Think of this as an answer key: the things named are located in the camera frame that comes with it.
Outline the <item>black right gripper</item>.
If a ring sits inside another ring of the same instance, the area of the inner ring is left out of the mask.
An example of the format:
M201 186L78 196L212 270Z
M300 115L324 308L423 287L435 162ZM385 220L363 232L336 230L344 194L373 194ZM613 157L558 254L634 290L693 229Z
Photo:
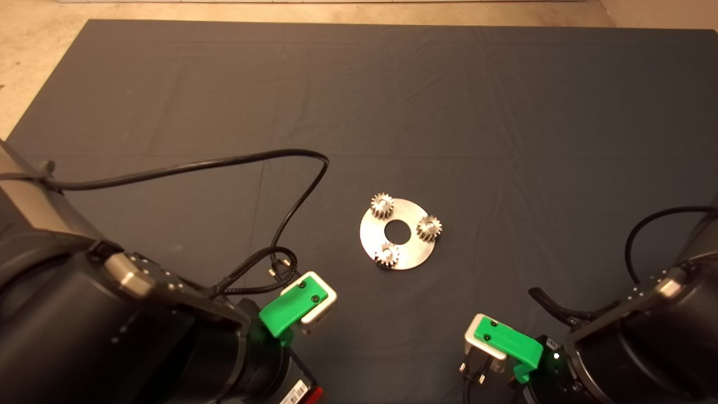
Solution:
M539 337L543 348L538 368L529 374L523 390L526 403L577 403L574 377L563 347L549 337Z

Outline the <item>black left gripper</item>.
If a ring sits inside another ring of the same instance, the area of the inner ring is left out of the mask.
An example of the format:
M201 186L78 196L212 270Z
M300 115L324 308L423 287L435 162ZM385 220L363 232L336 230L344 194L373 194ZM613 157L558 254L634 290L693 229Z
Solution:
M324 391L290 343L269 332L248 338L248 403L320 403Z

